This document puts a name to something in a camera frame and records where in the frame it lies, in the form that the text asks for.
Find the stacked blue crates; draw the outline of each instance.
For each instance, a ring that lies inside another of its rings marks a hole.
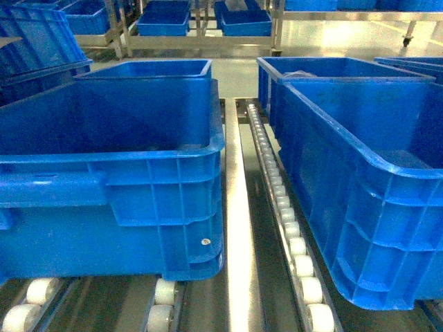
[[[92,63],[79,49],[61,12],[0,6],[0,105],[72,81]]]

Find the crate rim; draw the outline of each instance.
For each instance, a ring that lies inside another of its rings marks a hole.
[[[16,76],[8,77],[4,80],[0,80],[0,88],[2,86],[7,86],[10,84],[17,84],[34,78],[45,77],[47,75],[52,75],[54,72],[68,71],[70,69],[75,69],[78,67],[89,66],[93,63],[93,60],[87,59],[77,62],[71,62],[69,64],[63,64],[61,66],[48,67],[39,71],[31,71],[23,74],[18,74]]]
[[[98,16],[98,15],[102,14],[103,10],[106,10],[106,6],[105,6],[105,4],[103,4],[104,5],[103,8],[97,10],[93,14],[88,14],[88,15],[87,14],[82,14],[81,15],[81,14],[69,14],[68,12],[65,12],[65,10],[69,9],[69,7],[74,6],[77,3],[84,2],[84,1],[85,0],[74,1],[73,3],[70,3],[69,5],[63,7],[62,9],[60,9],[60,11],[62,11],[66,15],[66,17],[84,17],[85,18],[85,17],[95,17],[95,16]]]
[[[434,71],[441,70],[443,71],[443,57],[417,57],[420,59],[442,59],[442,64],[429,64],[427,62],[420,62],[420,61],[413,61],[410,59],[410,57],[407,57],[406,59],[402,59],[399,57],[376,57],[374,58],[374,61],[376,61],[378,64],[384,65],[384,66],[390,66],[392,65],[406,65],[411,68],[417,68],[417,69],[430,69]]]
[[[200,74],[193,74],[193,75],[155,75],[155,76],[139,76],[139,77],[129,77],[129,76],[115,76],[115,77],[91,77],[91,74],[99,73],[101,71],[106,71],[111,68],[116,68],[119,66],[124,66],[125,64],[131,64],[135,62],[200,62],[200,61],[207,61],[207,64],[203,67]],[[200,77],[202,75],[206,75],[211,68],[213,61],[211,59],[153,59],[153,60],[140,60],[140,61],[125,61],[121,62],[115,66],[102,68],[97,71],[91,71],[90,73],[84,73],[74,76],[75,79],[81,79],[81,80],[142,80],[144,77],[148,77],[150,79],[155,78],[193,78],[193,77]]]
[[[271,15],[266,11],[266,10],[238,10],[236,12],[264,12],[266,13],[267,17],[269,18],[269,21],[272,21]],[[244,24],[263,24],[269,21],[258,21],[258,22],[243,22],[243,23],[233,23],[233,24],[227,24],[225,19],[224,19],[224,12],[221,14],[221,24],[225,25],[225,26],[238,26],[241,25],[243,26]]]
[[[214,79],[193,79],[193,80],[210,80],[214,82]],[[8,108],[24,103],[29,99],[38,98],[42,93],[49,93],[60,89],[66,89],[69,86],[74,86],[76,83],[63,84],[55,88],[46,90],[41,93],[37,93],[31,97],[12,102],[3,107],[0,107],[2,113],[8,111]],[[217,100],[214,100],[214,93],[211,93],[210,104],[212,112],[210,114],[210,138],[209,143],[205,147],[200,149],[188,149],[188,150],[169,150],[169,151],[125,151],[125,152],[99,152],[99,153],[87,153],[87,154],[33,154],[33,155],[0,155],[0,165],[4,164],[46,164],[46,163],[87,163],[98,161],[119,161],[119,160],[145,160],[145,159],[167,159],[167,158],[195,158],[200,156],[207,156],[221,151],[225,146],[223,127],[222,127],[222,114],[220,111],[218,93]]]
[[[436,83],[425,83],[417,82],[417,84],[425,84],[430,86],[436,86],[439,89],[443,89]],[[409,178],[420,178],[420,179],[443,179],[443,168],[433,168],[433,169],[418,169],[418,168],[408,168],[401,167],[392,163],[389,163],[380,155],[375,153],[371,148],[369,148],[365,143],[359,140],[355,135],[348,131],[341,123],[327,114],[321,107],[312,102],[308,97],[303,95],[297,88],[291,85],[290,82],[284,83],[284,87],[289,89],[295,96],[297,96],[303,103],[305,103],[310,109],[312,109],[317,117],[322,119],[327,123],[327,126],[336,132],[342,139],[347,140],[350,146],[356,150],[368,163],[372,166],[382,169],[389,174],[395,174],[398,176],[404,176]]]
[[[256,59],[256,62],[258,63],[258,65],[260,67],[262,67],[269,75],[271,75],[271,77],[276,80],[279,84],[282,84],[283,82],[288,82],[289,80],[297,80],[297,78],[294,77],[289,77],[289,78],[285,78],[282,76],[282,74],[280,74],[267,60],[268,59],[275,59],[275,57],[258,57]],[[350,59],[350,60],[354,60],[357,62],[363,62],[366,64],[372,64],[372,65],[377,65],[377,66],[382,66],[384,68],[389,68],[389,69],[393,69],[396,71],[400,71],[403,73],[407,73],[407,74],[412,74],[410,77],[402,77],[402,76],[372,76],[372,77],[303,77],[303,80],[331,80],[331,79],[340,79],[340,80],[344,80],[344,79],[349,79],[349,80],[424,80],[424,81],[432,81],[435,82],[435,77],[429,76],[429,75],[425,75],[425,74],[420,74],[420,73],[415,73],[413,71],[407,71],[406,69],[401,69],[401,68],[395,68],[395,67],[391,67],[391,66],[387,66],[385,64],[380,64],[378,62],[371,62],[371,61],[366,61],[366,60],[362,60],[362,59],[357,59],[354,57],[281,57],[278,59]]]

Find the white roller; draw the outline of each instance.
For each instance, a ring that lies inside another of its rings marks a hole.
[[[284,226],[284,235],[287,239],[291,239],[293,237],[300,236],[300,225],[298,225],[297,221],[293,221],[291,223],[285,223]]]
[[[270,176],[269,181],[271,182],[271,185],[282,185],[283,179],[281,176]]]
[[[314,265],[312,263],[311,257],[295,256],[293,258],[296,265],[297,276],[299,277],[313,277],[314,276]]]
[[[296,213],[292,207],[285,207],[280,209],[280,218],[282,219],[283,223],[286,223],[287,221],[295,220]]]
[[[334,316],[326,304],[310,304],[307,306],[312,332],[334,332]]]
[[[315,277],[300,278],[302,284],[303,300],[306,304],[321,303],[323,301],[323,291],[321,283]]]
[[[277,197],[276,201],[279,210],[291,207],[291,201],[288,196]]]
[[[272,154],[272,149],[270,147],[264,147],[262,148],[263,154]]]
[[[264,159],[265,162],[268,161],[268,160],[275,161],[275,158],[274,158],[274,156],[272,154],[263,154],[263,159]]]
[[[284,185],[273,185],[272,191],[275,197],[286,196],[286,188]]]
[[[291,250],[291,256],[306,255],[306,243],[302,237],[293,237],[289,239],[289,249]]]
[[[26,301],[43,306],[54,293],[58,283],[57,278],[34,279],[26,291]]]
[[[277,176],[280,175],[280,172],[278,171],[278,168],[269,168],[267,169],[269,176]]]
[[[3,320],[2,332],[27,332],[39,317],[40,309],[36,304],[13,306]]]
[[[276,168],[277,167],[277,163],[275,162],[275,160],[266,160],[264,162],[266,168]]]
[[[173,317],[172,306],[152,306],[147,317],[146,332],[170,332]]]
[[[173,306],[175,303],[176,282],[167,282],[160,278],[155,286],[155,304],[167,304]]]

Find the factory floor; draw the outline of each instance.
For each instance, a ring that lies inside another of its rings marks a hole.
[[[403,35],[406,33],[408,22],[287,22],[284,25],[282,38],[282,56],[346,56],[371,60],[378,56],[442,56],[443,55],[443,24],[433,22],[418,22],[414,32],[414,39],[408,48],[403,47]],[[96,63],[93,70],[117,64],[118,61],[111,55],[104,53],[89,53]],[[213,77],[219,81],[219,95],[221,98],[257,97],[257,56],[266,56],[266,53],[257,52],[251,48],[223,51],[147,51],[137,52],[133,60],[162,57],[206,57],[214,59]],[[241,125],[242,147],[244,152],[246,177],[248,185],[252,186],[254,178],[260,176],[260,168],[255,154],[251,131],[247,124]],[[275,151],[277,143],[273,142]],[[250,202],[253,206],[253,222],[256,236],[265,236],[264,230],[269,228],[269,220],[263,217],[260,204],[263,197],[254,191],[250,192]],[[267,268],[281,267],[266,249],[265,241],[257,245],[260,264]],[[272,332],[298,331],[298,323],[291,307],[291,297],[287,285],[280,284],[280,280],[269,275],[260,276],[266,285],[264,293],[264,307],[271,310],[268,314],[268,323]],[[418,311],[365,311],[345,301],[335,290],[329,280],[329,291],[332,294],[338,314],[346,331],[433,331],[431,327],[424,329],[426,323]],[[207,292],[197,290],[199,285],[208,283],[193,283],[192,289],[200,293],[201,297],[208,296]],[[143,283],[134,283],[128,294],[140,293]],[[223,320],[214,316],[199,313],[199,307],[210,305],[201,299],[201,303],[190,304],[195,310],[187,318],[186,330],[194,332],[224,331]]]

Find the metal rack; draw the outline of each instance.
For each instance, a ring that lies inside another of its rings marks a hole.
[[[270,37],[218,37],[212,36],[211,22],[215,19],[209,15],[211,2],[195,1],[196,27],[194,35],[186,37],[144,37],[137,33],[136,21],[127,24],[128,13],[120,6],[121,22],[117,22],[114,6],[111,0],[106,0],[107,12],[111,29],[105,35],[76,35],[79,45],[83,48],[111,48],[117,57],[131,57],[134,50],[217,50],[223,48],[254,47],[268,50],[272,56],[282,53],[282,29],[285,21],[409,21],[409,27],[404,35],[404,46],[407,47],[413,36],[417,21],[443,21],[443,12],[289,12],[284,10],[285,0],[266,0],[264,7],[272,17],[272,32]],[[138,0],[136,12],[143,13],[144,0]]]

